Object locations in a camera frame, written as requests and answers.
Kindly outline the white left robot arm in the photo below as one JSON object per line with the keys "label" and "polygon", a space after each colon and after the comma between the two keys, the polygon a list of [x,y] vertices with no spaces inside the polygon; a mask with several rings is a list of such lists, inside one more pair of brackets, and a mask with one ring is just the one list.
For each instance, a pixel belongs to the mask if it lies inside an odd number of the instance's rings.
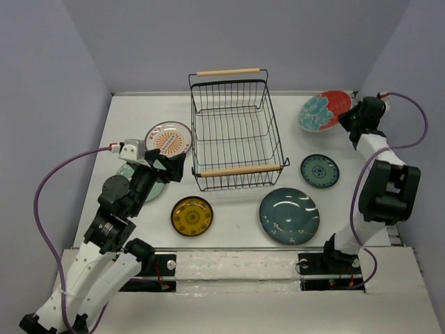
{"label": "white left robot arm", "polygon": [[156,182],[180,182],[186,154],[173,157],[158,149],[146,151],[130,144],[113,144],[110,151],[133,171],[127,178],[110,176],[98,197],[99,208],[84,234],[71,267],[64,270],[57,252],[60,285],[36,312],[19,323],[25,333],[92,333],[108,302],[136,274],[154,266],[155,250],[130,235],[136,217]]}

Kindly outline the white plate orange sunburst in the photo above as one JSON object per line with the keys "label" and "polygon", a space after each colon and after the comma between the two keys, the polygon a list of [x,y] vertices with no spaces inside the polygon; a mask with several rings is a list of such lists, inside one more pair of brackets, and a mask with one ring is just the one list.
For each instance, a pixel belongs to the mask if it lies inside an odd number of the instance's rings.
{"label": "white plate orange sunburst", "polygon": [[192,147],[191,130],[181,122],[160,122],[147,132],[145,147],[146,150],[159,149],[167,157],[187,153]]}

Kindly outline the yellow brown rimmed plate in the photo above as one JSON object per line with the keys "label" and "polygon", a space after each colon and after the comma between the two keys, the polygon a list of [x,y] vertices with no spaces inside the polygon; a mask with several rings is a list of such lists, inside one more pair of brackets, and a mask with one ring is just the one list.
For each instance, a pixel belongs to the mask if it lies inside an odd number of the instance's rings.
{"label": "yellow brown rimmed plate", "polygon": [[177,233],[185,237],[204,234],[212,225],[213,207],[199,196],[179,200],[172,208],[170,222]]}

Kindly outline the large dark teal plate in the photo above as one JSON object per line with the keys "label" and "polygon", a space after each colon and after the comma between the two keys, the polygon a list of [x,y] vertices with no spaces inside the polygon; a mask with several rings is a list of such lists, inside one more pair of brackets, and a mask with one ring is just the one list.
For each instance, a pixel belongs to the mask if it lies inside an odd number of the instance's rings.
{"label": "large dark teal plate", "polygon": [[306,193],[284,187],[263,198],[259,206],[259,220],[272,240],[297,246],[315,236],[321,219],[316,203]]}

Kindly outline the red teal flower plate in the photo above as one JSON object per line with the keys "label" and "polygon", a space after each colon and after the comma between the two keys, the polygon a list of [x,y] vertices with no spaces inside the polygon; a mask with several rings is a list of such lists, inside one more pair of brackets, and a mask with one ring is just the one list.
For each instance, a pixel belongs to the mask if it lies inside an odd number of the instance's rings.
{"label": "red teal flower plate", "polygon": [[298,115],[298,124],[308,132],[321,132],[335,126],[339,116],[355,105],[352,93],[328,90],[305,102]]}

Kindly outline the pale green plate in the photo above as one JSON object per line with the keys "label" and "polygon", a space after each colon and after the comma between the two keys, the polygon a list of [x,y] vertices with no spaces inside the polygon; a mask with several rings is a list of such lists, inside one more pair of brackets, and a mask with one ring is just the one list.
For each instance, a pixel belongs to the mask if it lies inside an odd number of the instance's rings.
{"label": "pale green plate", "polygon": [[[116,172],[117,175],[122,175],[126,177],[128,180],[132,179],[132,176],[134,174],[134,170],[132,167],[130,167],[128,164],[123,164]],[[154,200],[156,197],[162,194],[164,188],[166,187],[166,184],[162,183],[161,181],[156,181],[154,186],[152,187],[149,195],[147,196],[145,202],[149,202]]]}

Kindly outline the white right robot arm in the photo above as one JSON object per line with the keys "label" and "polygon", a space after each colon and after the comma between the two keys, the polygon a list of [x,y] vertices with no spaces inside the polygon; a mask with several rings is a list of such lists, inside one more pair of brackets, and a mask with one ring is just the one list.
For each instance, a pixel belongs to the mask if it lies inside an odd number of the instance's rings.
{"label": "white right robot arm", "polygon": [[353,191],[349,222],[325,242],[321,267],[335,273],[352,265],[379,231],[411,216],[421,171],[397,157],[378,129],[392,94],[367,96],[339,117],[354,149],[365,159]]}

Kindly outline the small blue floral plate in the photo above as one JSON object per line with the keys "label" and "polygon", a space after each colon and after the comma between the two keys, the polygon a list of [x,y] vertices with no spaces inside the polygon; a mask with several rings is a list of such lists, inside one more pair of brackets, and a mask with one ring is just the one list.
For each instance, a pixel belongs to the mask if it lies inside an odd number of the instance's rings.
{"label": "small blue floral plate", "polygon": [[300,174],[310,185],[326,189],[339,181],[340,170],[331,158],[323,154],[311,154],[303,159]]}

